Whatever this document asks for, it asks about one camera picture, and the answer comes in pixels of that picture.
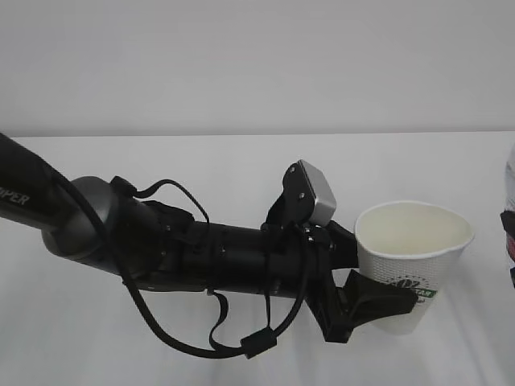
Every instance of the black mount bracket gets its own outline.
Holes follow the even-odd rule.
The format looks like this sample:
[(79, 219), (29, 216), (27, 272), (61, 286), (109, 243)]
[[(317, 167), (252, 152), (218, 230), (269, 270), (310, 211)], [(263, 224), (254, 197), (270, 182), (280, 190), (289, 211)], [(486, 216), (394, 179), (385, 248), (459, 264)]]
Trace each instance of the black mount bracket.
[(310, 283), (306, 301), (326, 342), (346, 343), (361, 324), (411, 312), (418, 300), (414, 292), (371, 280), (355, 270), (350, 271), (343, 287), (336, 287), (333, 269), (358, 268), (356, 237), (332, 220), (323, 227), (310, 224), (317, 197), (308, 176), (295, 172), (300, 170), (300, 163), (291, 165), (286, 172), (283, 193), (269, 210), (263, 226), (274, 228), (276, 242), (280, 242), (293, 225), (300, 225), (316, 247), (316, 261), (312, 264), (316, 265), (319, 279)]

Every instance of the black cable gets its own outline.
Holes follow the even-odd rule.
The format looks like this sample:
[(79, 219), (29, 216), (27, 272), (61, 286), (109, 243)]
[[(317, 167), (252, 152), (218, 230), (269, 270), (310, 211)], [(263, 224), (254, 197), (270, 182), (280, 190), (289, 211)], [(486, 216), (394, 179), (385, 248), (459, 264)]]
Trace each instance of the black cable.
[(265, 306), (266, 306), (266, 326), (270, 327), (270, 323), (272, 322), (272, 311), (270, 304), (270, 287), (267, 286), (265, 288)]
[(227, 315), (229, 313), (229, 302), (227, 301), (227, 298), (224, 295), (219, 294), (216, 291), (212, 291), (211, 294), (215, 296), (215, 298), (220, 303), (220, 316), (218, 317), (218, 320), (216, 321), (216, 324), (212, 327), (211, 331), (209, 331), (209, 344), (212, 348), (214, 348), (217, 351), (225, 351), (227, 349), (234, 350), (236, 349), (236, 347), (225, 346), (224, 344), (218, 343), (213, 337), (215, 330), (227, 318)]
[(115, 265), (117, 266), (118, 272), (122, 277), (123, 284), (129, 290), (129, 294), (132, 297), (136, 307), (139, 312), (143, 316), (148, 327), (152, 330), (152, 332), (166, 345), (176, 349), (177, 351), (181, 351), (185, 354), (199, 356), (201, 358), (208, 359), (224, 359), (224, 358), (232, 358), (234, 356), (244, 354), (242, 348), (238, 348), (234, 351), (225, 351), (224, 353), (220, 353), (218, 351), (213, 350), (205, 350), (203, 348), (193, 347), (186, 343), (180, 342), (179, 340), (171, 337), (155, 320), (154, 315), (150, 312), (148, 305), (145, 303), (143, 296), (140, 294), (134, 279), (130, 276), (130, 272), (127, 270), (123, 263), (123, 258), (121, 253), (118, 251), (116, 245), (111, 241), (109, 233), (105, 229), (104, 224), (98, 217), (98, 214), (91, 207), (88, 200), (80, 193), (80, 191), (70, 183), (61, 173), (57, 170), (53, 170), (53, 178), (56, 183), (63, 188), (66, 193), (68, 193), (73, 200), (77, 203), (79, 208), (84, 212), (84, 214), (88, 217), (91, 222), (95, 232), (104, 243), (107, 253), (113, 258)]
[[(123, 284), (127, 287), (130, 296), (132, 297), (134, 304), (138, 308), (140, 314), (142, 315), (143, 319), (145, 320), (148, 327), (152, 330), (152, 332), (166, 345), (176, 349), (177, 351), (181, 351), (185, 354), (198, 356), (200, 358), (208, 358), (208, 359), (226, 359), (226, 358), (232, 358), (235, 356), (243, 355), (245, 354), (245, 351), (243, 347), (225, 347), (223, 350), (206, 350), (203, 348), (193, 347), (186, 343), (180, 342), (179, 340), (171, 337), (165, 330), (162, 329), (162, 327), (159, 325), (159, 323), (155, 320), (154, 315), (150, 312), (150, 309), (148, 308), (148, 305), (145, 303), (145, 300), (143, 299), (143, 296), (140, 294), (138, 287), (136, 286), (136, 283), (134, 282), (134, 279), (131, 277), (129, 270), (125, 267), (125, 264), (123, 262), (123, 257), (120, 251), (117, 249), (117, 246), (111, 241), (111, 238), (109, 236), (109, 233), (107, 232), (107, 229), (105, 228), (104, 223), (101, 221), (98, 214), (95, 212), (95, 210), (92, 208), (91, 204), (88, 202), (88, 200), (80, 193), (80, 191), (73, 185), (66, 177), (64, 177), (59, 171), (52, 169), (52, 178), (54, 181), (59, 185), (66, 193), (70, 195), (70, 197), (77, 203), (81, 211), (88, 217), (88, 220), (91, 222), (91, 225), (95, 229), (95, 232), (101, 239), (101, 241), (105, 245), (105, 249), (107, 253), (110, 255), (110, 257), (113, 259), (114, 264), (117, 266), (118, 272), (120, 273), (120, 276), (122, 277)], [(159, 189), (159, 186), (155, 187), (157, 184), (155, 184), (153, 187), (150, 187), (145, 192), (151, 191), (151, 189), (157, 190)], [(306, 296), (306, 290), (307, 290), (307, 279), (309, 277), (309, 270), (308, 270), (308, 261), (306, 258), (305, 249), (307, 248), (307, 242), (305, 240), (305, 236), (303, 235), (300, 228), (297, 228), (297, 232), (299, 233), (299, 239), (301, 244), (301, 254), (303, 256), (303, 267), (302, 267), (302, 279), (301, 279), (301, 285), (299, 292), (297, 293), (297, 297), (295, 299), (294, 305), (292, 306), (290, 312), (285, 317), (285, 319), (282, 321), (282, 323), (274, 329), (274, 334), (276, 337), (278, 337), (288, 326), (293, 322), (295, 319), (295, 316), (300, 310), (300, 306), (303, 303), (303, 300)]]
[(198, 207), (199, 211), (202, 213), (202, 216), (204, 216), (204, 218), (206, 219), (206, 227), (200, 239), (202, 241), (206, 241), (209, 236), (209, 231), (211, 229), (211, 223), (209, 222), (208, 213), (204, 210), (204, 208), (202, 207), (202, 205), (200, 205), (196, 198), (193, 197), (193, 195), (177, 181), (174, 181), (173, 179), (162, 179), (153, 184), (152, 186), (148, 187), (144, 191), (136, 191), (135, 193), (133, 193), (133, 196), (138, 199), (146, 199), (151, 195), (155, 194), (155, 192), (158, 191), (159, 188), (164, 185), (173, 185), (174, 187), (177, 187), (195, 204), (196, 207)]
[(295, 302), (293, 303), (293, 306), (291, 307), (290, 312), (288, 315), (284, 318), (284, 320), (279, 324), (276, 328), (274, 328), (275, 336), (278, 337), (280, 334), (282, 334), (286, 328), (290, 326), (290, 324), (294, 321), (295, 317), (300, 311), (300, 307), (303, 304), (304, 298), (306, 297), (307, 292), (307, 282), (309, 279), (309, 260), (306, 256), (306, 251), (309, 248), (306, 241), (306, 236), (304, 235), (304, 232), (302, 229), (297, 226), (295, 227), (295, 231), (299, 234), (299, 240), (300, 240), (300, 255), (303, 259), (303, 265), (302, 265), (302, 278), (300, 281), (300, 287), (299, 292), (297, 293), (297, 297), (295, 298)]

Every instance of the cup rim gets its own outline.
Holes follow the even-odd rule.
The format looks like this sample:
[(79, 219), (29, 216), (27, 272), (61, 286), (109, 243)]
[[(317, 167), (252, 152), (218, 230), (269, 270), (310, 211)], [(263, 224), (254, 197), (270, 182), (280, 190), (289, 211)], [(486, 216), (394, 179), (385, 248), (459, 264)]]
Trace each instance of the cup rim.
[[(423, 205), (423, 206), (426, 206), (426, 207), (437, 207), (438, 209), (443, 209), (444, 211), (448, 211), (448, 212), (452, 213), (453, 215), (458, 216), (459, 218), (461, 218), (463, 221), (465, 221), (468, 224), (468, 227), (470, 228), (471, 235), (462, 244), (455, 245), (455, 246), (450, 247), (450, 248), (439, 249), (438, 251), (429, 252), (429, 253), (415, 253), (415, 254), (398, 255), (398, 254), (393, 254), (393, 253), (382, 253), (382, 252), (378, 252), (378, 251), (373, 251), (372, 249), (367, 248), (363, 244), (363, 242), (360, 240), (360, 237), (359, 237), (359, 234), (358, 234), (358, 231), (357, 231), (359, 223), (360, 223), (361, 219), (363, 218), (363, 216), (366, 215), (367, 213), (370, 213), (371, 211), (374, 211), (374, 210), (380, 208), (380, 207), (388, 207), (388, 206), (396, 205), (396, 204), (399, 204), (399, 203), (416, 203), (418, 205)], [(389, 201), (389, 202), (386, 202), (386, 203), (379, 203), (378, 205), (374, 205), (373, 207), (369, 207), (368, 209), (363, 211), (358, 216), (358, 218), (356, 219), (356, 223), (354, 224), (354, 236), (356, 237), (356, 241), (359, 243), (359, 245), (361, 245), (361, 247), (366, 252), (368, 252), (370, 254), (373, 254), (374, 256), (384, 257), (385, 259), (391, 259), (391, 260), (421, 260), (421, 259), (427, 259), (428, 257), (443, 256), (446, 253), (453, 252), (453, 251), (458, 251), (460, 249), (464, 249), (467, 245), (469, 245), (472, 242), (472, 240), (474, 240), (474, 237), (476, 236), (476, 234), (474, 233), (474, 229), (472, 228), (470, 222), (465, 217), (463, 217), (462, 215), (457, 213), (456, 211), (453, 211), (453, 210), (451, 210), (451, 209), (449, 209), (447, 207), (443, 207), (441, 205), (436, 205), (436, 204), (433, 204), (433, 203), (425, 203), (423, 201), (417, 201), (417, 200), (412, 200), (412, 199), (400, 199), (400, 200), (396, 200), (396, 201)]]

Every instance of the white bottle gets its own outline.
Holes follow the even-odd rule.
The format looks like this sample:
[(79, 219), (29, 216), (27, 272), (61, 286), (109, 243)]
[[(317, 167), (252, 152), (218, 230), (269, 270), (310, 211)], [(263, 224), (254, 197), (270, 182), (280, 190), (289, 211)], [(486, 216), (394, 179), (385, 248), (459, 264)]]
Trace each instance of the white bottle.
[[(506, 210), (515, 211), (515, 146), (509, 155), (505, 170)], [(509, 270), (515, 285), (515, 240), (506, 235), (506, 254), (508, 256)]]

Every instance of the black strap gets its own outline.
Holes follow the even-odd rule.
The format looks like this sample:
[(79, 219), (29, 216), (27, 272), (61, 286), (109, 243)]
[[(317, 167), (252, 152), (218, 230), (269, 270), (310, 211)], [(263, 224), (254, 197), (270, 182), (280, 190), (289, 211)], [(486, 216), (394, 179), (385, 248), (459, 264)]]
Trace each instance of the black strap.
[(204, 216), (206, 220), (206, 228), (199, 240), (192, 239), (191, 237), (188, 237), (184, 234), (180, 234), (178, 232), (174, 235), (174, 238), (176, 238), (178, 241), (182, 241), (185, 244), (195, 245), (196, 247), (201, 247), (205, 240), (208, 238), (209, 230), (211, 227), (208, 213), (204, 210), (204, 208), (202, 207), (202, 205), (200, 205), (196, 198), (193, 197), (193, 195), (188, 191), (188, 189), (183, 187), (177, 181), (174, 181), (173, 179), (162, 179), (153, 184), (152, 186), (148, 187), (144, 191), (137, 191), (131, 183), (127, 182), (126, 180), (118, 176), (115, 177), (113, 181), (111, 181), (111, 184), (124, 195), (127, 195), (129, 197), (136, 197), (137, 199), (148, 199), (150, 196), (155, 194), (155, 192), (158, 191), (159, 188), (163, 187), (164, 185), (173, 185), (174, 187), (177, 187), (195, 204), (195, 206), (202, 213), (202, 216)]
[[(307, 241), (303, 235), (302, 230), (300, 228), (296, 228), (295, 231), (299, 234), (300, 254), (303, 258), (303, 269), (301, 275), (302, 278), (300, 282), (299, 292), (297, 293), (297, 297), (295, 298), (295, 302), (291, 307), (291, 310), (288, 313), (288, 315), (284, 318), (284, 320), (279, 324), (278, 327), (272, 330), (268, 326), (263, 330), (257, 331), (254, 334), (251, 334), (250, 336), (243, 338), (241, 340), (241, 347), (238, 348), (225, 346), (223, 350), (211, 351), (205, 350), (203, 348), (193, 347), (186, 343), (180, 342), (179, 340), (171, 337), (165, 330), (163, 330), (159, 323), (155, 320), (154, 315), (150, 312), (150, 309), (148, 308), (148, 305), (143, 299), (143, 296), (140, 294), (134, 279), (132, 278), (129, 270), (126, 268), (124, 264), (122, 252), (119, 250), (117, 245), (111, 240), (110, 234), (107, 232), (104, 223), (98, 216), (97, 212), (93, 209), (89, 201), (82, 195), (82, 193), (77, 189), (75, 185), (68, 181), (68, 179), (66, 179), (66, 177), (64, 177), (57, 170), (52, 169), (52, 180), (58, 186), (62, 187), (66, 193), (70, 195), (70, 197), (77, 203), (79, 208), (91, 222), (91, 225), (95, 229), (95, 232), (97, 233), (98, 237), (104, 243), (106, 252), (113, 259), (113, 262), (116, 265), (117, 270), (120, 273), (120, 276), (122, 277), (123, 284), (127, 287), (129, 294), (134, 301), (134, 304), (138, 308), (138, 311), (141, 313), (146, 324), (152, 330), (155, 336), (157, 336), (166, 345), (173, 347), (174, 349), (181, 351), (185, 354), (194, 355), (201, 358), (224, 359), (232, 358), (234, 356), (238, 356), (241, 354), (245, 354), (247, 358), (252, 358), (253, 356), (260, 354), (261, 352), (266, 351), (269, 348), (272, 348), (275, 345), (277, 345), (277, 337), (280, 334), (282, 334), (284, 330), (293, 322), (295, 316), (299, 312), (307, 292), (309, 270), (306, 256)], [(159, 187), (166, 183), (171, 183), (172, 185), (178, 186), (179, 189), (181, 189), (181, 191), (184, 191), (188, 197), (192, 198), (191, 194), (188, 191), (186, 191), (186, 189), (184, 189), (182, 186), (180, 186), (180, 184), (172, 180), (160, 181), (159, 183), (156, 183), (146, 191), (140, 192), (139, 194), (140, 196), (147, 196), (150, 192), (151, 195), (153, 194), (153, 192), (157, 191)], [(130, 187), (127, 188), (127, 191), (130, 191), (131, 194), (134, 193), (133, 191), (131, 191)], [(199, 209), (205, 215), (206, 220), (208, 221), (208, 215), (207, 213), (205, 213), (204, 209), (197, 203), (197, 201), (194, 198), (192, 198), (192, 201), (199, 207)], [(219, 322), (217, 323), (217, 326), (219, 326), (227, 317), (227, 313), (229, 312), (229, 303), (227, 302), (227, 299), (225, 299), (225, 301), (223, 300), (223, 298), (225, 298), (223, 296), (217, 298), (219, 299), (219, 301), (222, 299), (220, 303)]]
[[(218, 317), (218, 320), (216, 321), (216, 324), (212, 327), (211, 331), (209, 332), (209, 344), (212, 348), (214, 348), (217, 351), (225, 351), (227, 349), (235, 350), (236, 347), (230, 347), (225, 346), (224, 344), (218, 343), (214, 338), (213, 334), (215, 333), (215, 330), (225, 321), (227, 318), (227, 315), (229, 314), (229, 301), (227, 298), (219, 294), (215, 291), (210, 291), (209, 294), (214, 295), (216, 299), (218, 299), (218, 302), (220, 303), (220, 316)], [(270, 322), (271, 322), (271, 313), (270, 313), (270, 291), (267, 290), (265, 292), (265, 302), (266, 302), (266, 328), (270, 329)]]
[(209, 332), (209, 344), (212, 348), (214, 348), (217, 351), (225, 351), (227, 349), (236, 349), (235, 347), (229, 347), (225, 346), (224, 344), (218, 343), (212, 335), (214, 334), (215, 330), (218, 328), (220, 324), (222, 324), (225, 319), (227, 318), (227, 315), (229, 314), (229, 302), (227, 301), (227, 298), (219, 294), (215, 291), (211, 291), (212, 295), (216, 296), (218, 299), (218, 302), (220, 303), (220, 316), (218, 317), (218, 320), (216, 321), (216, 324), (212, 327), (211, 332)]

